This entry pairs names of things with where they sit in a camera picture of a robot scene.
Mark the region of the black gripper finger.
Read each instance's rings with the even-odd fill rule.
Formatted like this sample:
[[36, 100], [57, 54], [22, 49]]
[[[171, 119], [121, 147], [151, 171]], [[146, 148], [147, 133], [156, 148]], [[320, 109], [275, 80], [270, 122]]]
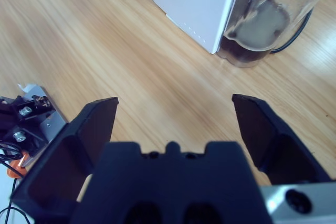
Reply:
[[88, 103], [47, 146], [11, 195], [33, 219], [69, 219], [110, 141], [118, 98]]
[[232, 101], [253, 163], [273, 185], [328, 182], [327, 172], [266, 101], [242, 94]]

